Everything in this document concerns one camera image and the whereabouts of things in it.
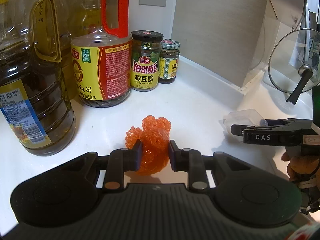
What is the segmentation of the person right hand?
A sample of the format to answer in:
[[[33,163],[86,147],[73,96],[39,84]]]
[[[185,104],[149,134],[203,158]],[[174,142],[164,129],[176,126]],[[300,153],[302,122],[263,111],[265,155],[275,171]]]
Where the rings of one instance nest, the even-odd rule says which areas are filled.
[[[293,156],[289,151],[281,156],[282,161],[288,161],[287,174],[290,181],[297,180],[299,175],[312,174],[319,167],[319,156]]]

